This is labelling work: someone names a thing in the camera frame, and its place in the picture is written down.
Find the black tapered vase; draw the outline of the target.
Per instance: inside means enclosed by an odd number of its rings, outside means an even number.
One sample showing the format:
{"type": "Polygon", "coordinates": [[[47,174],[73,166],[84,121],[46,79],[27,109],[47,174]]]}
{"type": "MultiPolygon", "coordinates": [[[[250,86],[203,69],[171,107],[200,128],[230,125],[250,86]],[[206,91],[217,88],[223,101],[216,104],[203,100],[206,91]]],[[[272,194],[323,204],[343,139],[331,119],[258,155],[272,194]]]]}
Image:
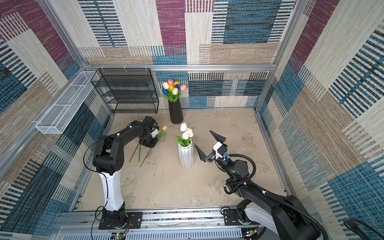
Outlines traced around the black tapered vase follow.
{"type": "Polygon", "coordinates": [[[170,113],[170,120],[173,124],[180,124],[183,122],[184,117],[183,117],[180,99],[178,99],[176,102],[169,101],[169,113],[170,113]]]}

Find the white ribbed vase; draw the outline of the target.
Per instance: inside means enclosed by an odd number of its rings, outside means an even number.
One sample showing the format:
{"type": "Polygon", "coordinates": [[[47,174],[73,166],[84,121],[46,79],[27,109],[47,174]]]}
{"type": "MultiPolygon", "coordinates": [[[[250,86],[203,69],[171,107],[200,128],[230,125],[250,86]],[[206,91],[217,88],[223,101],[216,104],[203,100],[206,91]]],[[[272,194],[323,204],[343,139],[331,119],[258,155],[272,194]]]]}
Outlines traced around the white ribbed vase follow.
{"type": "Polygon", "coordinates": [[[190,169],[194,165],[194,147],[190,143],[186,147],[178,146],[180,164],[184,169],[190,169]]]}

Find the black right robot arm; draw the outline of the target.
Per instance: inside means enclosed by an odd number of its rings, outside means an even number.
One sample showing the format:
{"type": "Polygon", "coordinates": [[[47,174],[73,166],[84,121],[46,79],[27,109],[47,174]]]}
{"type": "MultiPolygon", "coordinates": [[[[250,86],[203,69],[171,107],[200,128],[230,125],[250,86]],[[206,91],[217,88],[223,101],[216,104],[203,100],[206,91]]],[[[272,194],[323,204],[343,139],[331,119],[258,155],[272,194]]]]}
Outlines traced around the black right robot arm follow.
{"type": "Polygon", "coordinates": [[[252,181],[256,173],[255,162],[241,154],[228,154],[226,138],[211,131],[217,143],[206,155],[199,147],[201,161],[214,162],[228,175],[224,185],[226,194],[236,194],[244,200],[237,206],[242,225],[251,222],[262,224],[282,240],[316,240],[329,236],[325,228],[306,210],[293,195],[284,197],[260,187],[252,181]]]}

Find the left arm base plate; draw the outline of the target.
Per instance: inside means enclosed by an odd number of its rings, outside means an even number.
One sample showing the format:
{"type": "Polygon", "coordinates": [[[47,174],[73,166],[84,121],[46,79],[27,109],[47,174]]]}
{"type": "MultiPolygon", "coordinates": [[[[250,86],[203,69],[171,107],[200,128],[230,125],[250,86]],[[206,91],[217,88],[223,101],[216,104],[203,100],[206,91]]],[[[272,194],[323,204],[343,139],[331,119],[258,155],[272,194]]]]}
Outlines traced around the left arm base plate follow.
{"type": "Polygon", "coordinates": [[[143,212],[110,212],[103,213],[99,230],[139,229],[142,224],[143,212]]]}

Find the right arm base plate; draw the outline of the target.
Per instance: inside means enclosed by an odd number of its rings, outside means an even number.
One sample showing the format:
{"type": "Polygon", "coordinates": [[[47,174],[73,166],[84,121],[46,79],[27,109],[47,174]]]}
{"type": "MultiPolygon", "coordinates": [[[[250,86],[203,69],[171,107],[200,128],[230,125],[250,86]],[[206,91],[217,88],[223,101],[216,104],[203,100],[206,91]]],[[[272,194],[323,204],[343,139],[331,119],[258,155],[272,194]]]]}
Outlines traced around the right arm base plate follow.
{"type": "Polygon", "coordinates": [[[258,224],[257,222],[246,220],[245,214],[237,209],[223,207],[220,209],[220,212],[224,217],[225,226],[256,226],[258,224]]]}

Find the light pink tulip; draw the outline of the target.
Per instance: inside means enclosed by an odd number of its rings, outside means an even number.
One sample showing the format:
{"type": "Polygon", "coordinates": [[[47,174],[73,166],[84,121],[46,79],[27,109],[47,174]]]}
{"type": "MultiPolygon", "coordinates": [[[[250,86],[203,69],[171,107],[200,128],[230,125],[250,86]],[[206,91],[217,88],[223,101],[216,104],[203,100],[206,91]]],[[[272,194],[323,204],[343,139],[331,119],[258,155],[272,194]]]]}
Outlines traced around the light pink tulip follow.
{"type": "Polygon", "coordinates": [[[183,92],[187,89],[187,86],[186,85],[182,85],[180,86],[180,91],[183,92]]]}

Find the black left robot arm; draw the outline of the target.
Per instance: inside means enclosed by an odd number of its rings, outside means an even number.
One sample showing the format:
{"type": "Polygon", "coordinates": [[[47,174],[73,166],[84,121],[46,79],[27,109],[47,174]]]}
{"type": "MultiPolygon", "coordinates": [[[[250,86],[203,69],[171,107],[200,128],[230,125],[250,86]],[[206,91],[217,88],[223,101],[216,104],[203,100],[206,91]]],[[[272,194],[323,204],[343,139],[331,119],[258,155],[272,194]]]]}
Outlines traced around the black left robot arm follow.
{"type": "Polygon", "coordinates": [[[124,147],[139,139],[141,146],[153,149],[158,142],[158,133],[157,122],[146,116],[143,121],[133,121],[117,133],[101,136],[97,140],[93,166],[102,179],[105,199],[99,230],[122,229],[128,226],[129,217],[126,214],[120,182],[125,161],[124,147]]]}

